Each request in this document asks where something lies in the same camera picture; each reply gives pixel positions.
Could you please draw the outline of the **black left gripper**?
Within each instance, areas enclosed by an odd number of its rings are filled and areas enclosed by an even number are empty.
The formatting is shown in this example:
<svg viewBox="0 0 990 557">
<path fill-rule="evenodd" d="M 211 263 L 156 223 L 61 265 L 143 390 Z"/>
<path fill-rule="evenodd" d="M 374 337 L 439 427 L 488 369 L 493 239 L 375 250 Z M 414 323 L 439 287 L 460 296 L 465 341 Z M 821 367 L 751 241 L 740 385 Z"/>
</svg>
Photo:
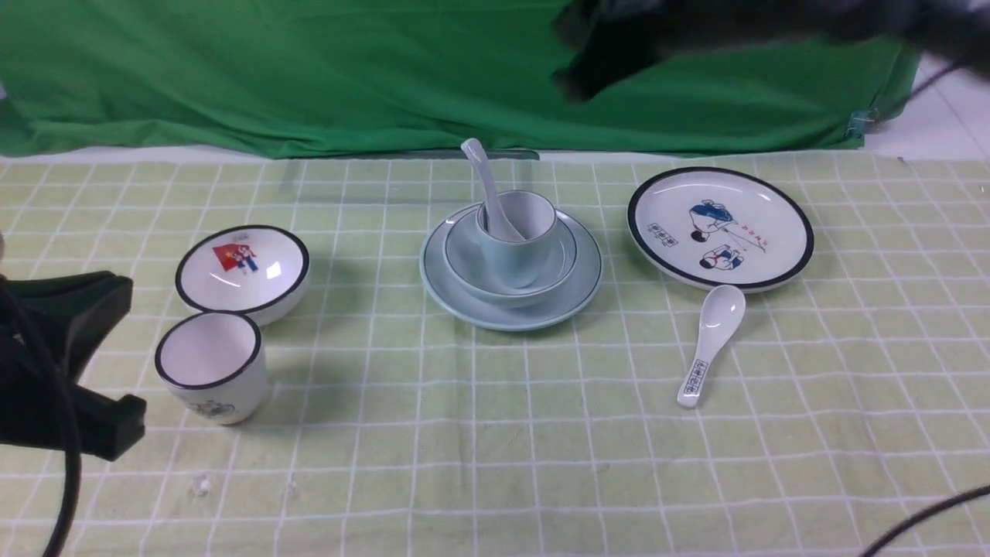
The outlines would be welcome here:
<svg viewBox="0 0 990 557">
<path fill-rule="evenodd" d="M 146 401 L 92 391 L 80 378 L 99 346 L 130 313 L 133 281 L 109 271 L 56 278 L 3 281 L 2 298 L 18 301 L 36 328 L 36 341 L 56 370 L 40 369 L 9 310 L 2 310 L 1 441 L 8 446 L 61 450 L 63 420 L 50 381 L 67 387 L 77 417 L 81 451 L 108 462 L 145 434 Z"/>
</svg>

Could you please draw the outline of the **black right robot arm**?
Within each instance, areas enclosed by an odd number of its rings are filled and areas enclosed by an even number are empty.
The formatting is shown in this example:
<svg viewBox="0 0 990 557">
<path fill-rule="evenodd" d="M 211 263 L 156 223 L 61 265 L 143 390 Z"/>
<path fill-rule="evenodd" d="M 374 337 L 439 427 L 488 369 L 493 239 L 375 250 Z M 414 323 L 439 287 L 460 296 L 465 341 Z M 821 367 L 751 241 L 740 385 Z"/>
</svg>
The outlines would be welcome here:
<svg viewBox="0 0 990 557">
<path fill-rule="evenodd" d="M 976 1 L 573 1 L 552 24 L 574 50 L 554 82 L 584 103 L 680 54 L 803 41 L 891 36 L 982 79 L 988 5 Z"/>
</svg>

